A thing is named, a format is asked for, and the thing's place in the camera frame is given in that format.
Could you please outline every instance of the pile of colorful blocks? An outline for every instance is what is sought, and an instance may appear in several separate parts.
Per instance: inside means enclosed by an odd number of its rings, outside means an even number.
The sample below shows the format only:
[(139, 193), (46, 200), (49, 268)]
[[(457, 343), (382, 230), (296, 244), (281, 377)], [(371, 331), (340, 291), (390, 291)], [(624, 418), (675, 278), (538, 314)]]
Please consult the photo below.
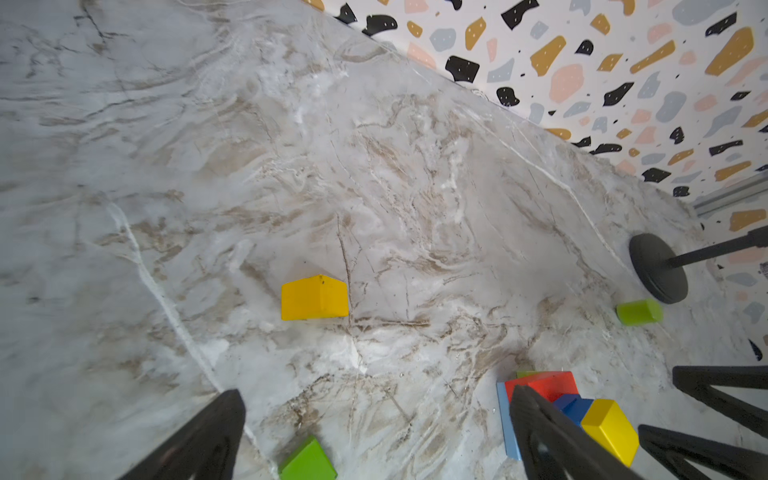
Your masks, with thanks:
[(507, 456), (521, 460), (520, 448), (509, 412), (512, 392), (517, 385), (527, 385), (552, 402), (590, 437), (621, 460), (632, 465), (640, 442), (619, 405), (608, 399), (582, 399), (571, 372), (517, 372), (517, 379), (496, 384), (498, 405), (502, 411), (502, 430)]

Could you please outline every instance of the black pole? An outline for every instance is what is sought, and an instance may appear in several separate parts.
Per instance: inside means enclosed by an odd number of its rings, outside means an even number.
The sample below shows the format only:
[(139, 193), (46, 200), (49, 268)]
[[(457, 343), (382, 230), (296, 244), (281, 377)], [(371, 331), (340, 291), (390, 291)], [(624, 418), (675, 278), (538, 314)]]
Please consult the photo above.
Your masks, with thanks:
[(756, 228), (743, 237), (734, 238), (711, 247), (704, 247), (693, 252), (683, 253), (677, 257), (670, 258), (667, 266), (677, 268), (683, 265), (708, 260), (710, 258), (727, 255), (750, 247), (768, 247), (768, 226)]

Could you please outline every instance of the blue block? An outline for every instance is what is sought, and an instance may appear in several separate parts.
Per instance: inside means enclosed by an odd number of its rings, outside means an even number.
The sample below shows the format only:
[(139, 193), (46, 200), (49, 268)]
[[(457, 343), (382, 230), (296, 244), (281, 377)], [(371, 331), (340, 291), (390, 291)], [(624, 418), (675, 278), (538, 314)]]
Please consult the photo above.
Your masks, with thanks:
[(507, 456), (514, 460), (522, 460), (518, 440), (515, 437), (515, 430), (512, 428), (512, 417), (509, 415), (509, 399), (507, 397), (507, 388), (503, 382), (496, 383), (496, 393), (498, 394), (498, 410), (502, 413), (502, 432), (504, 433), (504, 449)]
[(561, 395), (560, 398), (552, 402), (552, 405), (560, 410), (561, 412), (565, 410), (570, 404), (575, 402), (576, 400), (580, 399), (581, 397), (576, 393), (565, 393), (564, 395)]
[(592, 406), (593, 399), (577, 399), (563, 410), (565, 416), (573, 420), (576, 425), (581, 426), (581, 420), (587, 415), (589, 407)]

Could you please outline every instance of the terrazzo pattern wall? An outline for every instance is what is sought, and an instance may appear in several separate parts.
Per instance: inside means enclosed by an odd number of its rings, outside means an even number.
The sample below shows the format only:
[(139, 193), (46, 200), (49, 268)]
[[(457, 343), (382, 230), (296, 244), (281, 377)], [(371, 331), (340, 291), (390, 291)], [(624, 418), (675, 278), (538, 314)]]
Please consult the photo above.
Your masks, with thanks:
[[(711, 243), (741, 237), (768, 225), (768, 193), (748, 198), (702, 219)], [(768, 363), (768, 248), (741, 250), (714, 261), (725, 278), (752, 343), (755, 357)]]
[(684, 200), (768, 168), (764, 0), (305, 0)]

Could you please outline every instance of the gray marble table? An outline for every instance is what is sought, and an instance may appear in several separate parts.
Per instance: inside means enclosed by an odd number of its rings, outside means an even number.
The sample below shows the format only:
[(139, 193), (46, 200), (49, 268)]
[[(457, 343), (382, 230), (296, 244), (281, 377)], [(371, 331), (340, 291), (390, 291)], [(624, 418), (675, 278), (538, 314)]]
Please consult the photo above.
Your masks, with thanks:
[[(309, 434), (340, 478), (524, 478), (495, 396), (516, 369), (764, 449), (670, 383), (750, 361), (706, 266), (662, 324), (612, 310), (647, 295), (633, 234), (703, 244), (689, 210), (332, 18), (15, 2), (0, 52), (9, 478), (115, 478), (229, 388), (238, 478)], [(282, 322), (316, 273), (349, 317)]]

